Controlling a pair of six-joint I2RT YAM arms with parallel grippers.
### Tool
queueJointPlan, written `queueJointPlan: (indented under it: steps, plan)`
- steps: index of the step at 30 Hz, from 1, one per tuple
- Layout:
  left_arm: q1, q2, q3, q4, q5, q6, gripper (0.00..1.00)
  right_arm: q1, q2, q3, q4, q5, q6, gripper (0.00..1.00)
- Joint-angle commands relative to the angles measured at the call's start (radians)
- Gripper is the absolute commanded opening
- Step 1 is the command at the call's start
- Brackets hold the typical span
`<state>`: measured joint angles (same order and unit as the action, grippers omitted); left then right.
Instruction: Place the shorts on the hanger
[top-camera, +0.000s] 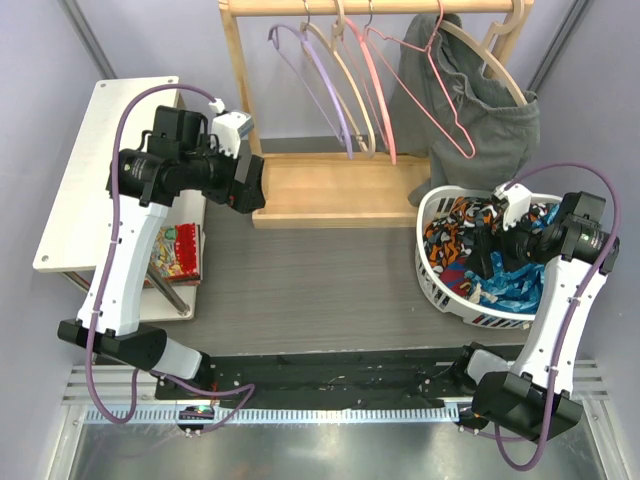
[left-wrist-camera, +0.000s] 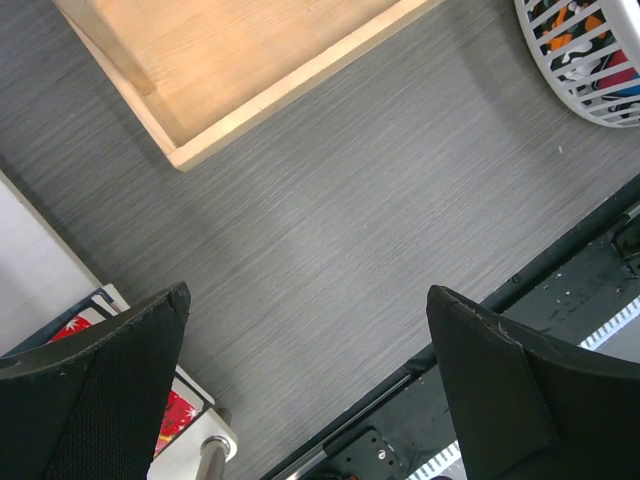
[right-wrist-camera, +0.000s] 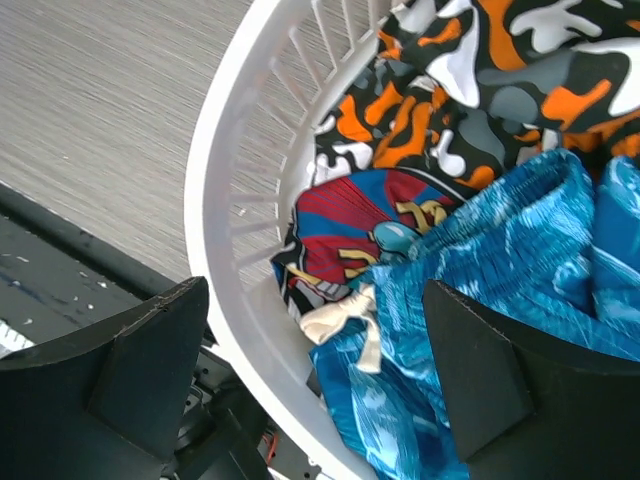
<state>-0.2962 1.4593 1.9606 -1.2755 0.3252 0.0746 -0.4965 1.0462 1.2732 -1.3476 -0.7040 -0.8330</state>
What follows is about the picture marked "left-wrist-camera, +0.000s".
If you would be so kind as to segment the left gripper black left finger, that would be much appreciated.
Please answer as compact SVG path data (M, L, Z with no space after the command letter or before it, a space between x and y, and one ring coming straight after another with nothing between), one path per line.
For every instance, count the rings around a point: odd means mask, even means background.
M190 303L180 282L113 318L2 359L2 478L146 478Z

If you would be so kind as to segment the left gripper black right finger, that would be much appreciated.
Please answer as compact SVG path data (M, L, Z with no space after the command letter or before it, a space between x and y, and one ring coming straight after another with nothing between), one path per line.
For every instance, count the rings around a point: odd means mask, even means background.
M639 366L427 294L437 366L470 479L636 479Z

